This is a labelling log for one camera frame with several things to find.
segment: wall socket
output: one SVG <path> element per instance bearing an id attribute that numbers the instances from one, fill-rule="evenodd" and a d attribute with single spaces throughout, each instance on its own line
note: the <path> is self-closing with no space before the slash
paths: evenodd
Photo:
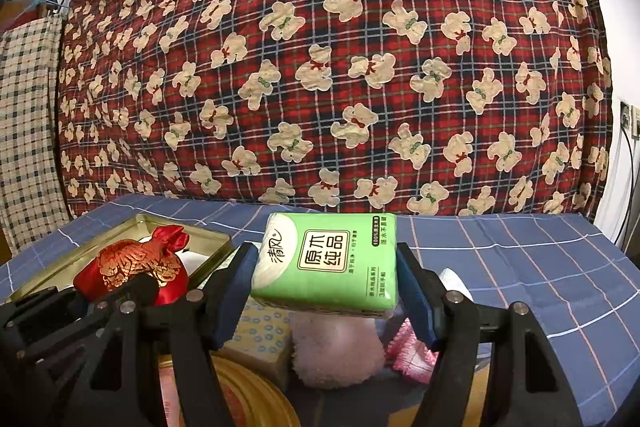
<path id="1" fill-rule="evenodd" d="M 621 103 L 620 120 L 622 128 L 625 129 L 632 139 L 638 139 L 640 136 L 640 109 Z"/>

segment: metal bolt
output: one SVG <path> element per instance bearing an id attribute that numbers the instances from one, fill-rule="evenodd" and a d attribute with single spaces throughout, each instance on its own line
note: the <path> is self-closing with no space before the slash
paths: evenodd
<path id="1" fill-rule="evenodd" d="M 527 313 L 529 313 L 529 307 L 524 302 L 514 302 L 513 311 L 515 311 L 518 315 L 526 315 Z"/>
<path id="2" fill-rule="evenodd" d="M 187 300 L 189 302 L 199 302 L 204 297 L 204 293 L 202 290 L 189 290 L 187 292 Z"/>
<path id="3" fill-rule="evenodd" d="M 120 311 L 122 313 L 131 313 L 133 311 L 135 311 L 136 309 L 136 303 L 133 301 L 124 301 L 121 305 L 120 305 Z"/>
<path id="4" fill-rule="evenodd" d="M 445 296 L 447 301 L 453 302 L 453 304 L 460 304 L 465 299 L 465 296 L 457 290 L 449 290 Z"/>

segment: blue tablecloth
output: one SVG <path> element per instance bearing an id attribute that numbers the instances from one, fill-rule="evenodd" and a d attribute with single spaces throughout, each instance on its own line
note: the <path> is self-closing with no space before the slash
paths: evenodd
<path id="1" fill-rule="evenodd" d="M 282 205 L 170 200 L 131 194 L 51 233 L 0 266 L 0 299 L 60 256 L 139 212 L 228 233 L 235 246 L 260 241 Z M 567 374 L 586 425 L 608 420 L 640 375 L 640 271 L 582 216 L 494 214 L 399 216 L 398 241 L 436 272 L 450 267 L 474 300 L 529 303 Z M 388 371 L 340 391 L 294 386 L 303 426 L 386 426 L 386 415 L 419 402 L 424 388 Z"/>

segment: yellow box with blue pattern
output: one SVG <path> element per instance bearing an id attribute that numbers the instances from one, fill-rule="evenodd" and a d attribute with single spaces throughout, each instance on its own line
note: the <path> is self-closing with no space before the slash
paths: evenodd
<path id="1" fill-rule="evenodd" d="M 217 269 L 226 268 L 235 254 L 229 255 Z M 292 314 L 288 310 L 262 306 L 249 297 L 236 333 L 217 355 L 248 367 L 284 390 L 289 380 Z"/>

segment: round container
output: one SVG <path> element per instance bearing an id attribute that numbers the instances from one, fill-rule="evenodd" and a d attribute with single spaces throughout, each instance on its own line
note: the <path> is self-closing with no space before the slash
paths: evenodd
<path id="1" fill-rule="evenodd" d="M 293 407 L 272 383 L 238 363 L 211 360 L 236 427 L 300 427 Z M 160 384 L 167 426 L 184 427 L 170 357 L 160 362 Z"/>

